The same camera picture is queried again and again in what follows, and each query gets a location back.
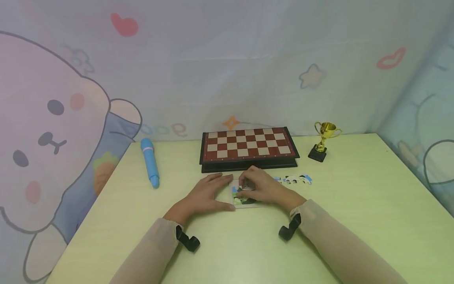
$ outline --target bunny eye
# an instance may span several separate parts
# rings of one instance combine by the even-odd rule
[[[47,102],[47,109],[53,115],[62,115],[64,112],[64,106],[59,100],[50,100]]]
[[[14,151],[13,160],[19,167],[25,168],[28,166],[27,156],[21,150]]]

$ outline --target checkered board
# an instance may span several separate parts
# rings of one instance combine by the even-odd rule
[[[287,127],[203,133],[200,164],[299,158]]]

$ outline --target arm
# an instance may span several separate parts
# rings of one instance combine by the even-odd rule
[[[176,227],[183,227],[196,213],[234,211],[235,206],[214,200],[214,195],[233,179],[232,175],[211,174],[154,222],[129,254],[110,284],[157,284],[178,245]]]
[[[382,257],[313,200],[304,199],[254,166],[243,172],[240,184],[246,178],[255,183],[256,190],[243,190],[237,196],[276,203],[290,212],[292,218],[300,213],[299,228],[343,283],[406,283]]]
[[[154,222],[110,280],[111,284],[159,283],[177,245],[178,223],[163,218]]]
[[[343,283],[407,283],[358,236],[331,217],[313,200],[291,211],[301,214],[300,230]]]

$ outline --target wall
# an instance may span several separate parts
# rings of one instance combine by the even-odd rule
[[[377,130],[451,9],[450,0],[0,5],[2,283],[45,281],[134,140],[268,125],[313,135],[316,120]]]
[[[454,216],[454,22],[379,135]]]

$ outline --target person's left hand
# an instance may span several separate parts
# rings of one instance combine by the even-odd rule
[[[234,211],[230,203],[214,200],[216,192],[233,180],[233,175],[210,174],[201,179],[189,192],[164,215],[164,219],[175,221],[184,226],[186,220],[195,213],[211,211]]]

